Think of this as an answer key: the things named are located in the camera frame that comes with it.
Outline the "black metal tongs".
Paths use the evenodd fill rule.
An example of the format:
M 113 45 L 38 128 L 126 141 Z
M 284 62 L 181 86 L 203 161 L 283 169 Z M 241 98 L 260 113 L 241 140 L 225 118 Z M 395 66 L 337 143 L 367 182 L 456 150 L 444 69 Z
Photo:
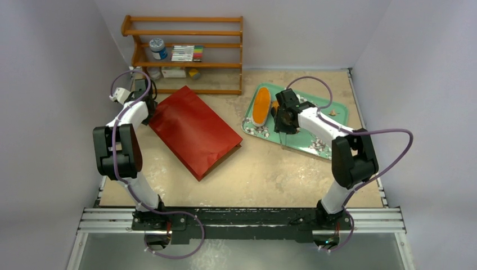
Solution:
M 286 133 L 284 132 L 279 133 L 279 140 L 282 147 L 288 147 L 287 138 L 288 138 L 288 135 Z

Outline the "fake bread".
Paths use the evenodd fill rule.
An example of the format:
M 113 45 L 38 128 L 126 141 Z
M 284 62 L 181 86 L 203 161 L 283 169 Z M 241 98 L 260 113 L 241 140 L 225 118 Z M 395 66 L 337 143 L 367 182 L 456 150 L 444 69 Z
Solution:
M 252 122 L 256 127 L 262 127 L 265 125 L 270 106 L 271 106 L 271 94 L 267 87 L 261 87 L 258 89 L 255 99 L 253 101 L 252 109 Z

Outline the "green floral tray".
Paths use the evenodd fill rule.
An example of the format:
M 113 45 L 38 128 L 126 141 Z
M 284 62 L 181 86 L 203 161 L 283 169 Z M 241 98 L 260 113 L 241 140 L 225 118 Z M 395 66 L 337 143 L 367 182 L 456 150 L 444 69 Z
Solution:
M 276 100 L 275 95 L 278 92 L 284 90 L 284 87 L 271 83 L 259 84 L 256 88 L 255 93 L 253 94 L 252 100 L 242 120 L 242 130 L 251 136 L 255 136 L 266 141 L 280 144 L 279 134 L 274 132 L 275 124 L 270 113 L 265 125 L 263 125 L 262 127 L 256 127 L 252 122 L 251 116 L 253 109 L 253 101 L 255 99 L 255 95 L 258 89 L 261 87 L 267 87 L 269 89 L 272 101 Z M 294 92 L 296 93 L 300 103 L 309 101 L 316 106 L 323 106 L 329 101 L 326 98 L 314 96 L 312 94 L 307 94 L 295 90 Z M 333 101 L 330 107 L 321 110 L 321 112 L 326 114 L 339 124 L 348 126 L 349 111 L 344 104 Z M 326 145 L 321 139 L 318 139 L 318 137 L 308 132 L 307 130 L 300 130 L 300 132 L 297 134 L 288 135 L 287 143 L 288 147 L 291 149 L 306 152 L 314 156 L 324 158 L 326 160 L 331 160 L 332 158 L 331 146 Z

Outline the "red paper bag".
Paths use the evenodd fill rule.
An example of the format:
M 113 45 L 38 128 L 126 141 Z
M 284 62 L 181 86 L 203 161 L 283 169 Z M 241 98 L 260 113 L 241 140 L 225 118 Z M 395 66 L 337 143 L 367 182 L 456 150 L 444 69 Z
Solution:
M 242 137 L 187 86 L 161 101 L 148 125 L 197 181 L 242 142 Z

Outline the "fake orange doughnut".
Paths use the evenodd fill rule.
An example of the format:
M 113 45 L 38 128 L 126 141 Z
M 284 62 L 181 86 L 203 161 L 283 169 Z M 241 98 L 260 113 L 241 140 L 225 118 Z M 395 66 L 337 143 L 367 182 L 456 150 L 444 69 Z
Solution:
M 279 106 L 277 100 L 274 100 L 274 101 L 271 103 L 270 114 L 271 114 L 272 118 L 275 118 L 275 117 L 276 117 L 279 107 L 280 107 L 280 106 Z

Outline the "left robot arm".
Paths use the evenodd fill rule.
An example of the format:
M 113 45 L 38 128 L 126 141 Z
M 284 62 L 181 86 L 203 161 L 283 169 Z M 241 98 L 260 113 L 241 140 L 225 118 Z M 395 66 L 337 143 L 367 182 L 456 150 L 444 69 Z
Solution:
M 135 203 L 133 229 L 161 230 L 168 222 L 164 203 L 142 173 L 143 158 L 137 128 L 148 125 L 157 103 L 155 82 L 139 79 L 134 89 L 116 88 L 110 100 L 122 104 L 120 113 L 108 124 L 93 129 L 98 172 L 118 182 Z

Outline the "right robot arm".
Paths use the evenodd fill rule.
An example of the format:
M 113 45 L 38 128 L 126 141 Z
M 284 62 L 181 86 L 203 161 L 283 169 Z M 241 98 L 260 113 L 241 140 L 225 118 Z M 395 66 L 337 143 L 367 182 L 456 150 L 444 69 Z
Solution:
M 355 188 L 379 169 L 370 135 L 332 120 L 311 102 L 300 102 L 292 89 L 276 94 L 272 109 L 274 131 L 293 135 L 305 130 L 331 147 L 331 171 L 334 182 L 316 206 L 316 222 L 324 229 L 335 225 Z

